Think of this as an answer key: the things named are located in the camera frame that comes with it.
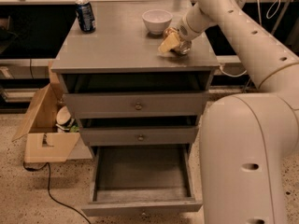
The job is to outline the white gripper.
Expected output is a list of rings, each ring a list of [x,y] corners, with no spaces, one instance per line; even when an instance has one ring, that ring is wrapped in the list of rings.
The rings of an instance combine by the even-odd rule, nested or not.
[[[178,33],[171,33],[162,42],[158,50],[161,53],[167,53],[180,44],[180,38],[186,41],[192,41],[202,34],[209,27],[216,26],[217,23],[205,14],[196,3],[187,13],[179,20],[177,24]]]

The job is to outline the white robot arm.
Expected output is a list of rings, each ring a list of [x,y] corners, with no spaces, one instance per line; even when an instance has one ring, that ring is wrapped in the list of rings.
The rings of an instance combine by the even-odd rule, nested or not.
[[[299,148],[299,58],[249,17],[240,0],[197,0],[178,23],[193,40],[217,25],[257,88],[202,117],[205,224],[287,224],[281,163]]]

